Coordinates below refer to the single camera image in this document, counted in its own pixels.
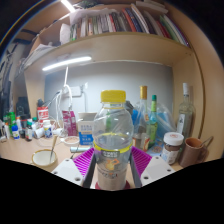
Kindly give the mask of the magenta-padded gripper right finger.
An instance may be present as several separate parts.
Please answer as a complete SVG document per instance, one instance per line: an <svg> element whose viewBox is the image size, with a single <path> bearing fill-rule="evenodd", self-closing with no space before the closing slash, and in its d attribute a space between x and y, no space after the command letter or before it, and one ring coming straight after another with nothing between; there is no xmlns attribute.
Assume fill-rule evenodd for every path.
<svg viewBox="0 0 224 224"><path fill-rule="evenodd" d="M136 188L148 185L175 172L160 156L152 157L136 147L131 149L130 166Z"/></svg>

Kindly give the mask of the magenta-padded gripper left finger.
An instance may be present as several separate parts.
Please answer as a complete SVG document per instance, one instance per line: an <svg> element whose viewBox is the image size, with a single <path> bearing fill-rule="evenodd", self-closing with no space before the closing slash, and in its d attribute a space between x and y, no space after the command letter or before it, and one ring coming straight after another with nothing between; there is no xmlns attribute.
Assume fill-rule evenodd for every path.
<svg viewBox="0 0 224 224"><path fill-rule="evenodd" d="M63 160L52 174L70 181L78 186L89 188L95 170L94 149L91 148L73 159Z"/></svg>

